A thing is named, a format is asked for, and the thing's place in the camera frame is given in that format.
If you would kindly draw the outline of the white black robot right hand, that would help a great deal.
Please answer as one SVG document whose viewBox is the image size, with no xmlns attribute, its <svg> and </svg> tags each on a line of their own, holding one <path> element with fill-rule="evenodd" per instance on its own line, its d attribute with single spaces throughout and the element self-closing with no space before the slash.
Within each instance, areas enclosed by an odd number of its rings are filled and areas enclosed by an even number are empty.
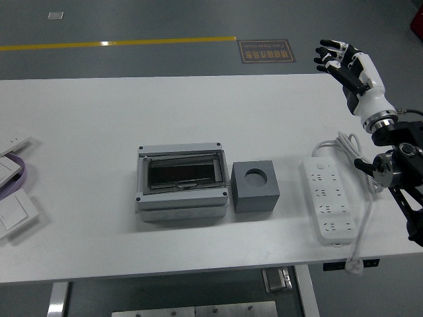
<svg viewBox="0 0 423 317">
<path fill-rule="evenodd" d="M 341 85 L 350 113 L 368 133 L 397 122 L 397 111 L 385 98 L 385 85 L 370 56 L 352 44 L 321 40 L 315 51 L 317 70 L 333 76 Z"/>
</svg>

